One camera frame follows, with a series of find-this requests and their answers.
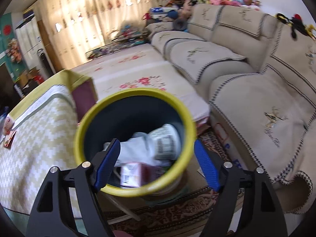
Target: sofa backrest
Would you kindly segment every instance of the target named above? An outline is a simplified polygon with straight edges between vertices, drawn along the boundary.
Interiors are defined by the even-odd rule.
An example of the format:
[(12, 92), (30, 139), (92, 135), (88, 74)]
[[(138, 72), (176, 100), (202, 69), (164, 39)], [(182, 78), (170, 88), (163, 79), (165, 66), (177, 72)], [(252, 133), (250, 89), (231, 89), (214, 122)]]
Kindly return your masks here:
[(211, 42), (246, 56), (248, 63), (258, 71), (276, 28), (277, 19), (269, 14), (245, 7), (225, 6)]
[(188, 31), (210, 41), (224, 5), (196, 4), (188, 22)]
[(297, 30), (294, 40), (291, 33), (279, 23), (262, 70), (273, 69), (316, 109), (316, 43)]

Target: brown rug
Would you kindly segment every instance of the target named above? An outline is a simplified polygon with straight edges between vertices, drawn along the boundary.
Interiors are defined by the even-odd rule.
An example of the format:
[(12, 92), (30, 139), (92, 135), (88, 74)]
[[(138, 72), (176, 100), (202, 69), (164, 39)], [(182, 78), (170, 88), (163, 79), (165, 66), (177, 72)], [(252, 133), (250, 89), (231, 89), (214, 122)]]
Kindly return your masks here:
[[(200, 137), (209, 150), (216, 151), (224, 161), (229, 161), (212, 129)], [(188, 193), (170, 204), (149, 207), (141, 198), (118, 197), (121, 203), (132, 209), (142, 220), (137, 222), (128, 219), (111, 225), (111, 228), (125, 231), (135, 237), (185, 237), (200, 232), (216, 203), (218, 194), (207, 186), (204, 177), (197, 172), (198, 168), (199, 164), (194, 157), (187, 168)], [(102, 197), (99, 199), (108, 220), (124, 215), (112, 204), (104, 202), (105, 200)], [(241, 208), (242, 200), (243, 192), (240, 191), (236, 210)]]

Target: teal wall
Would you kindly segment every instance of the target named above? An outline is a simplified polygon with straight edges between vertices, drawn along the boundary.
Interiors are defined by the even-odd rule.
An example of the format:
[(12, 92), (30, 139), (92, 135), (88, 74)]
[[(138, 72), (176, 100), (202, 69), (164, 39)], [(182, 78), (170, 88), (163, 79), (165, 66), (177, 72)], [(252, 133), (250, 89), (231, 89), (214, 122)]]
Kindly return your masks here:
[[(10, 25), (11, 26), (11, 33), (8, 36), (4, 35), (4, 26), (5, 25)], [(4, 52), (7, 47), (8, 47), (8, 41), (11, 40), (12, 38), (16, 38), (16, 36), (14, 35), (14, 31), (13, 31), (13, 26), (12, 26), (12, 20), (11, 20), (11, 13), (7, 13), (4, 14), (1, 18), (0, 18), (0, 53)], [(16, 63), (16, 62), (11, 62), (10, 58), (5, 55), (4, 57), (2, 57), (0, 59), (0, 65), (2, 63), (6, 62), (7, 64), (7, 68), (9, 73), (13, 73), (14, 77), (13, 77), (13, 81), (15, 81), (17, 79), (17, 77), (24, 71), (27, 69), (25, 62), (22, 60), (20, 63)]]

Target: red patterned rug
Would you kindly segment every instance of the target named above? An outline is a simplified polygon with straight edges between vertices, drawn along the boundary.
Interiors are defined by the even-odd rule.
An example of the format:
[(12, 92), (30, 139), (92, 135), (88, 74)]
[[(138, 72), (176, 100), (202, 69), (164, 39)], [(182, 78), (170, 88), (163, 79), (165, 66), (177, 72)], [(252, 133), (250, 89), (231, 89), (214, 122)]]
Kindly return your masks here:
[[(229, 161), (212, 129), (203, 133), (200, 138), (209, 150), (216, 151), (224, 161)], [(132, 211), (140, 216), (141, 221), (128, 219), (111, 225), (111, 228), (125, 231), (135, 237), (156, 235), (184, 237), (200, 232), (212, 212), (218, 194), (206, 185), (200, 174), (195, 175), (195, 172), (196, 168), (192, 171), (188, 168), (187, 173), (194, 174), (194, 177), (189, 176), (188, 178), (190, 181), (201, 181), (203, 186), (196, 190), (191, 188), (180, 199), (167, 205), (133, 209)], [(243, 192), (240, 191), (236, 209), (240, 208), (242, 200)], [(121, 211), (107, 211), (104, 212), (104, 215), (109, 220), (123, 216), (124, 213)]]

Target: blue gripper pad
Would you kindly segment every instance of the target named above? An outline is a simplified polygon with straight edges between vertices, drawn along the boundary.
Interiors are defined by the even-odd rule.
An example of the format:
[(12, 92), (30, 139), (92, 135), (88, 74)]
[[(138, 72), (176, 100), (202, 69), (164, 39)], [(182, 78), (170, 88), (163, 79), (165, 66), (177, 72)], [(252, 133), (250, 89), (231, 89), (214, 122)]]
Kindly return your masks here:
[(107, 181), (113, 171), (115, 163), (119, 157), (121, 151), (121, 143), (119, 140), (115, 140), (112, 147), (107, 151), (102, 163), (100, 164), (95, 177), (94, 187), (97, 191), (106, 186)]
[(207, 184), (215, 191), (219, 191), (220, 184), (218, 171), (214, 166), (213, 162), (211, 161), (209, 155), (207, 154), (207, 151), (205, 150), (200, 140), (196, 140), (194, 143), (194, 153), (196, 158), (198, 159), (197, 161), (200, 164)]

